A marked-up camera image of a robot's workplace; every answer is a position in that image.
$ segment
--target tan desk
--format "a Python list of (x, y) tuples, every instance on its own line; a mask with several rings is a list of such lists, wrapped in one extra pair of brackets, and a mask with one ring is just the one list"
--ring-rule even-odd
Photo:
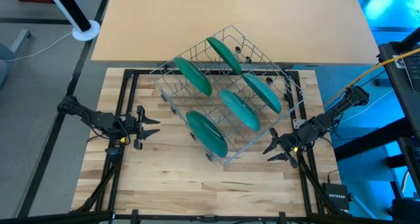
[[(121, 68), (108, 69), (97, 110), (115, 112), (123, 73)], [(299, 71), (299, 75), (306, 113), (311, 118), (324, 111), (318, 82), (312, 70)], [(141, 151), (135, 150), (133, 145), (126, 147), (116, 213), (131, 213), (138, 209), (141, 214), (150, 215), (275, 217), (278, 212), (285, 212), (288, 217), (306, 215), (299, 170), (293, 169), (288, 162), (266, 162), (274, 152), (262, 155), (271, 141), (269, 134), (227, 166), (211, 163), (205, 158), (204, 147), (192, 140), (184, 122), (160, 97), (153, 83), (154, 77), (159, 76), (139, 76), (133, 109), (143, 105), (149, 118), (161, 122), (148, 125), (146, 129), (160, 128), (161, 131), (149, 137)], [(275, 128), (279, 134), (290, 133), (290, 117)], [(241, 143), (239, 138), (233, 141)], [(94, 139), (87, 145), (72, 209), (82, 205), (99, 184), (107, 146), (108, 142), (103, 139)], [(337, 169), (333, 148), (319, 139), (314, 156), (320, 182), (326, 182), (327, 173)], [(331, 181), (340, 183), (339, 174), (332, 173)], [(312, 209), (316, 211), (314, 191), (309, 181), (308, 184)], [(106, 190), (104, 207), (108, 206), (109, 191)]]
[(166, 62), (229, 25), (273, 62), (373, 65), (379, 53), (357, 0), (110, 0), (92, 60)]

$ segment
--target white cable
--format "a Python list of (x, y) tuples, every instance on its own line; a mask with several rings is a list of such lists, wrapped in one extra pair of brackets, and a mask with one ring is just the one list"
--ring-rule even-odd
[(373, 106), (377, 101), (379, 101), (379, 100), (381, 100), (383, 97), (385, 97), (385, 96), (387, 96), (390, 92), (392, 92), (392, 91), (394, 91), (393, 89), (391, 89), (391, 91), (389, 91), (388, 93), (385, 93), (384, 95), (382, 95), (382, 97), (380, 97), (380, 98), (378, 98), (375, 102), (373, 102), (370, 106), (368, 106), (365, 110), (363, 110), (363, 111), (361, 111), (361, 112), (359, 112), (359, 113), (357, 113), (356, 115), (354, 115), (354, 116), (351, 116), (351, 117), (349, 117), (349, 118), (347, 118), (347, 119), (345, 119), (345, 120), (342, 120), (340, 123), (343, 123), (343, 122), (345, 122), (345, 121), (348, 121), (349, 119), (351, 119), (351, 118), (354, 118), (354, 117), (356, 117), (356, 116), (359, 116), (360, 114), (362, 114), (363, 112), (365, 112), (367, 109), (369, 109), (369, 108), (371, 108), (371, 106)]
[(71, 32), (68, 33), (68, 34), (66, 34), (66, 35), (64, 35), (64, 36), (62, 36), (57, 41), (55, 41), (54, 43), (52, 43), (51, 45), (49, 45), (48, 47), (46, 47), (46, 48), (44, 48), (44, 49), (42, 49), (42, 50), (40, 50), (40, 51), (38, 51), (38, 52), (36, 52), (34, 54), (31, 54), (31, 55), (28, 55), (28, 56), (18, 57), (18, 58), (12, 59), (12, 60), (0, 60), (0, 61), (3, 61), (3, 62), (12, 62), (12, 61), (15, 61), (15, 60), (20, 60), (20, 59), (23, 59), (23, 58), (28, 58), (28, 57), (31, 57), (31, 56), (38, 55), (39, 53), (42, 53), (43, 51), (46, 51), (46, 50), (50, 49), (52, 46), (56, 45), (56, 43), (58, 43), (60, 40), (64, 39), (65, 37), (69, 36), (70, 34), (71, 34)]

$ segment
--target wheel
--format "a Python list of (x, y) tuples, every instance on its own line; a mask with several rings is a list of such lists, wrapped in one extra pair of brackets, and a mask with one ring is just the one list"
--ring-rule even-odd
[(166, 102), (166, 97), (163, 95), (160, 95), (160, 97)]
[(265, 81), (267, 81), (268, 84), (271, 84), (272, 82), (274, 82), (274, 80), (271, 77), (267, 77)]
[(210, 154), (208, 154), (208, 153), (206, 153), (205, 154), (205, 157), (210, 161), (210, 162), (212, 162), (213, 161), (213, 158), (210, 156)]

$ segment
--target gray floor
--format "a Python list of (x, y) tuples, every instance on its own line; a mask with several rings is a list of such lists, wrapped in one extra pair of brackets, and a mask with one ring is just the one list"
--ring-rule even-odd
[[(95, 16), (100, 0), (77, 1), (89, 18)], [(369, 4), (363, 8), (369, 13), (367, 20), (373, 27), (417, 27), (419, 23), (416, 20), (419, 16), (413, 14), (416, 10), (412, 8), (413, 3), (408, 3), (405, 0), (393, 0), (393, 4), (387, 7), (391, 12), (394, 10), (407, 12), (406, 17), (398, 16), (399, 24), (391, 21), (389, 16), (378, 18), (377, 14), (370, 10), (373, 7), (369, 7)], [(0, 18), (64, 19), (61, 12), (52, 4), (0, 0), (0, 10), (2, 10)], [(70, 26), (0, 23), (0, 42), (10, 45), (21, 29), (29, 29), (33, 35), (26, 43), (22, 56), (45, 48), (71, 31)], [(406, 34), (376, 33), (375, 37), (378, 42), (386, 42), (397, 40)], [(45, 139), (55, 117), (56, 105), (66, 91), (82, 48), (83, 43), (69, 36), (47, 52), (15, 62), (0, 89), (0, 141), (3, 149), (3, 152), (0, 152), (0, 219), (16, 215), (16, 208), (19, 207), (22, 194), (27, 189), (28, 181), (40, 156), (39, 152), (45, 145)], [(93, 47), (74, 94), (80, 102), (90, 108), (96, 108), (107, 67), (156, 66), (91, 62), (89, 59), (92, 50)], [(350, 81), (366, 68), (328, 66), (313, 69), (317, 70), (322, 98), (326, 100), (346, 82), (337, 75)], [(382, 89), (371, 90), (372, 96), (376, 99), (383, 94)], [(375, 114), (377, 112), (372, 110), (366, 113), (378, 116)], [(354, 124), (352, 121), (349, 122), (348, 126), (356, 125), (356, 122)], [(69, 210), (88, 136), (88, 127), (79, 119), (66, 117), (31, 215), (65, 213)]]

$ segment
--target sticker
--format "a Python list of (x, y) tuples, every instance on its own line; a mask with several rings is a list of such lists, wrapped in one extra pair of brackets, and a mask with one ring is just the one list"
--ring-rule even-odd
[(406, 68), (406, 63), (404, 63), (403, 58), (395, 60), (395, 65), (399, 69), (405, 69)]

